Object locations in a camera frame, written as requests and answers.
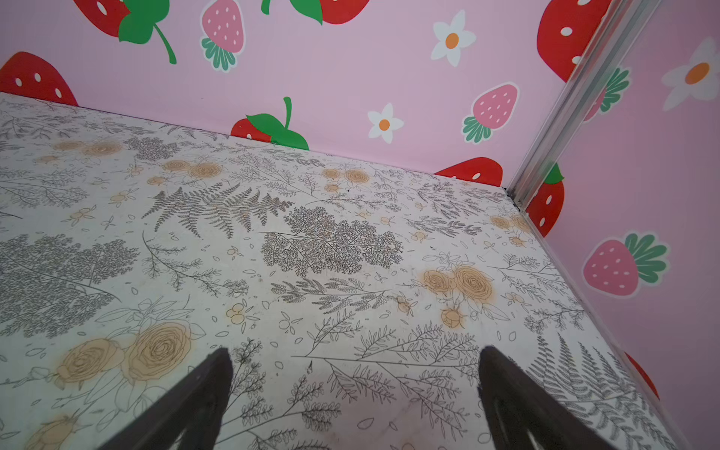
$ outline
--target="pink wall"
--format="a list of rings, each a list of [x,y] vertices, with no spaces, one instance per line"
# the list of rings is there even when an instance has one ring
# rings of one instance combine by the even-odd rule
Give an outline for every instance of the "pink wall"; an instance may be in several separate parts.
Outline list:
[[[96,9],[95,0],[78,1]],[[124,7],[118,0],[103,2],[107,11]],[[582,9],[606,3],[593,0]],[[244,48],[233,54],[237,65],[227,73],[213,68],[200,44],[206,37],[201,16],[210,4],[170,3],[158,27],[176,55],[173,65],[157,32],[143,45],[119,42],[70,0],[6,2],[0,64],[16,52],[32,53],[57,69],[80,106],[224,133],[246,114],[272,114],[284,123],[288,96],[290,129],[311,150],[426,172],[484,156],[504,168],[504,184],[564,86],[536,49],[547,0],[370,0],[349,22],[323,25],[287,0],[271,2],[269,15],[259,0],[238,0]],[[236,3],[218,4],[224,9]],[[460,34],[465,41],[459,47],[467,46],[453,67],[452,58],[433,60],[431,54],[445,42],[444,35],[436,36],[443,32],[437,22],[450,25],[461,10],[464,31],[472,34]],[[567,39],[578,35],[579,25]],[[466,143],[463,121],[473,102],[503,84],[519,89],[511,120],[489,140]],[[369,112],[381,112],[389,103],[402,121],[395,126],[403,124],[390,144],[382,136],[369,137]]]
[[[580,128],[558,161],[564,207],[547,236],[697,450],[718,446],[719,49],[717,0],[661,4],[622,63],[629,88]],[[670,248],[657,259],[668,263],[658,284],[620,297],[591,288],[586,258],[632,230]]]

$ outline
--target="white floral surface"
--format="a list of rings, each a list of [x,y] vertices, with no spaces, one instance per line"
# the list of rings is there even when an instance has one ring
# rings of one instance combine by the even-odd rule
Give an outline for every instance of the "white floral surface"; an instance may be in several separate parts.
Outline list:
[[[1,448],[95,448],[224,346],[219,449],[491,449],[486,345],[675,448],[502,189],[0,100]]]

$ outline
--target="floral tabletop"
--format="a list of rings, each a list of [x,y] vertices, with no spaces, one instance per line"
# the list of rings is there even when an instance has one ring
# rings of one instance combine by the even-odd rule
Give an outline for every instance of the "floral tabletop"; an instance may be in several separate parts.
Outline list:
[[[675,448],[502,189],[0,94],[1,448],[96,448],[223,346],[219,449],[491,449],[486,345]]]

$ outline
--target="green stem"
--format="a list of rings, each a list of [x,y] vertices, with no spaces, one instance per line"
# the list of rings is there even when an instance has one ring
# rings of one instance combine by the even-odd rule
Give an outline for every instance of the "green stem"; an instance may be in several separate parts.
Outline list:
[[[260,10],[265,15],[270,14],[270,0],[263,0],[263,3],[260,5]]]
[[[163,44],[165,44],[165,48],[168,51],[168,57],[170,58],[170,64],[177,64],[178,60],[175,58],[175,52],[173,51],[172,47],[170,47],[170,43],[165,38],[165,35],[162,31],[160,31],[160,28],[158,28],[158,24],[154,24],[153,27],[158,31],[158,34],[160,35],[160,38],[163,40]]]
[[[290,97],[284,97],[283,101],[285,102],[285,129],[288,130],[290,126],[290,115],[292,114],[292,102],[290,101]]]

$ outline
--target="white flower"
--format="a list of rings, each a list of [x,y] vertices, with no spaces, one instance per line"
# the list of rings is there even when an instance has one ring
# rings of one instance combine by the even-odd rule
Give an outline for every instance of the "white flower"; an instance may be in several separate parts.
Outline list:
[[[435,31],[435,37],[437,37],[440,42],[435,45],[430,59],[440,59],[447,56],[448,62],[450,62],[453,67],[457,67],[457,64],[460,62],[460,49],[472,44],[476,39],[475,34],[465,31],[464,28],[464,9],[461,9],[460,12],[455,14],[450,25],[445,22],[435,22],[433,31]]]
[[[368,138],[382,136],[387,143],[392,142],[392,132],[405,124],[402,120],[392,116],[392,103],[386,104],[382,112],[371,111],[367,113],[367,118],[372,123]]]
[[[715,41],[706,37],[690,57],[690,63],[667,72],[662,83],[673,88],[667,96],[663,111],[669,111],[683,102],[688,95],[698,100],[712,100],[718,96],[720,81],[720,53],[715,53]]]

